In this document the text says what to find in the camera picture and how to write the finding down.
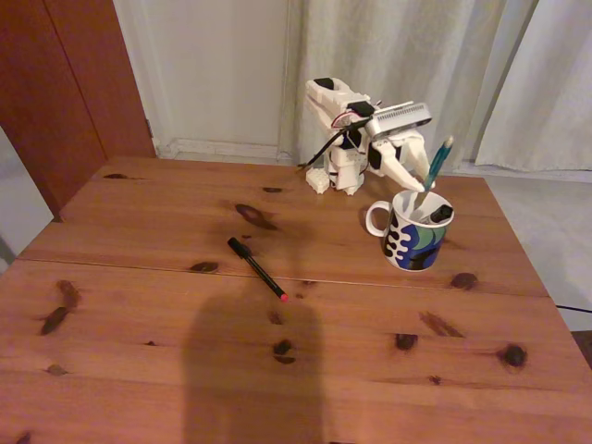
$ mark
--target coffee mug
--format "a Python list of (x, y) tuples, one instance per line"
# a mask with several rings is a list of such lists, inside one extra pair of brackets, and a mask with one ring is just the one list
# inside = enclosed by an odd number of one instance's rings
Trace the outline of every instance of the coffee mug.
[[(442, 196), (429, 192), (419, 208), (413, 210), (415, 191), (402, 191), (392, 203), (375, 202), (366, 213), (366, 228), (383, 238), (382, 252), (387, 260), (401, 270), (423, 271), (436, 261), (446, 229), (454, 213), (452, 205)], [(376, 209), (389, 212), (388, 225), (378, 229), (372, 222)]]

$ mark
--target white robot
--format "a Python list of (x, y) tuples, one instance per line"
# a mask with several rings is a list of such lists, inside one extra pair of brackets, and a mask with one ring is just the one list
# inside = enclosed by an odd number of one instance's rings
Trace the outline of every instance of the white robot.
[(306, 173), (306, 181), (317, 193), (330, 187), (353, 195), (364, 183), (366, 169), (379, 177), (389, 176), (408, 190), (424, 191), (424, 185), (403, 165), (422, 179), (428, 173), (424, 137), (415, 130), (431, 120), (425, 104), (379, 108), (368, 95), (332, 78), (308, 80), (305, 100), (329, 137), (313, 159), (301, 166), (324, 156), (324, 168)]

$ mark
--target wall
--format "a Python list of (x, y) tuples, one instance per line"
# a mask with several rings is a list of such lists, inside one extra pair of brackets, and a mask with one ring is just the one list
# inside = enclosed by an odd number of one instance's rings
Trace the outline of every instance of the wall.
[(288, 0), (115, 0), (154, 136), (278, 144)]
[(52, 217), (17, 152), (0, 129), (0, 273)]

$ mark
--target robot finger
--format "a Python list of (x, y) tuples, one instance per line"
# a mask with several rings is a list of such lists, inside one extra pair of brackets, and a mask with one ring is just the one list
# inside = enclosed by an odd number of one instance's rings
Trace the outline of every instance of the robot finger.
[(387, 161), (383, 162), (380, 167), (380, 171), (385, 173), (391, 179), (395, 180), (399, 185), (407, 190), (424, 192), (424, 185), (414, 178), (409, 171), (405, 169), (403, 165), (395, 158), (391, 157)]
[(426, 149), (424, 148), (424, 141), (419, 139), (410, 139), (406, 142), (407, 158), (415, 172), (425, 179), (429, 172), (429, 162), (427, 161)]

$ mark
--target black marker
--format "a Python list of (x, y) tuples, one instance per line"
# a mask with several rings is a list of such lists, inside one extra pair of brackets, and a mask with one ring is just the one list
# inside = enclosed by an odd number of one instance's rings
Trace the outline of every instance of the black marker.
[(449, 205), (441, 205), (438, 210), (429, 216), (424, 217), (419, 221), (420, 224), (439, 224), (443, 220), (450, 219), (452, 217), (452, 207)]
[(267, 287), (269, 287), (274, 293), (276, 293), (276, 295), (279, 297), (281, 301), (285, 302), (288, 300), (288, 295), (284, 292), (284, 290), (282, 290), (279, 287), (279, 285), (274, 281), (274, 279), (272, 279), (265, 272), (265, 270), (255, 262), (255, 260), (247, 251), (247, 249), (244, 248), (244, 245), (242, 245), (236, 238), (228, 239), (228, 245), (234, 251), (234, 253), (236, 253), (241, 259), (244, 259), (249, 263), (253, 270), (255, 270), (255, 273), (259, 275), (259, 278), (261, 278), (263, 282), (267, 284)]

